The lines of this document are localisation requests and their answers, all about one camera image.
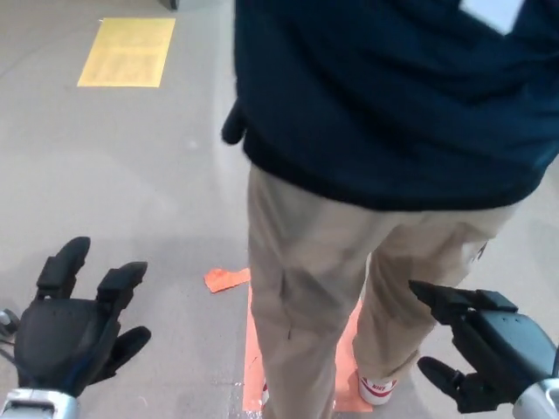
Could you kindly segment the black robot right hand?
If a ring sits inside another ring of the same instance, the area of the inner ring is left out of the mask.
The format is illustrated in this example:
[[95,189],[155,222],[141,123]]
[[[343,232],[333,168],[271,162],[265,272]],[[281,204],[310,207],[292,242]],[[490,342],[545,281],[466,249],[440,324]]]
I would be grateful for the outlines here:
[[464,374],[435,358],[418,360],[421,373],[451,397],[461,414],[513,407],[515,418],[558,416],[558,347],[502,294],[412,281],[431,316],[452,329],[452,343],[472,366]]

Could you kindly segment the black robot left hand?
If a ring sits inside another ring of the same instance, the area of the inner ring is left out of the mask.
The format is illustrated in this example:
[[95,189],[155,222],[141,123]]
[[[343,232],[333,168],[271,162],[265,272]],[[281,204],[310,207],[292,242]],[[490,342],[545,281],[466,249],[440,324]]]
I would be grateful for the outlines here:
[[86,387],[114,377],[151,338],[145,326],[123,333],[119,321],[147,263],[131,262],[109,270],[94,299],[72,297],[90,244],[89,237],[75,237],[46,259],[36,296],[21,316],[14,343],[21,388],[78,397]]

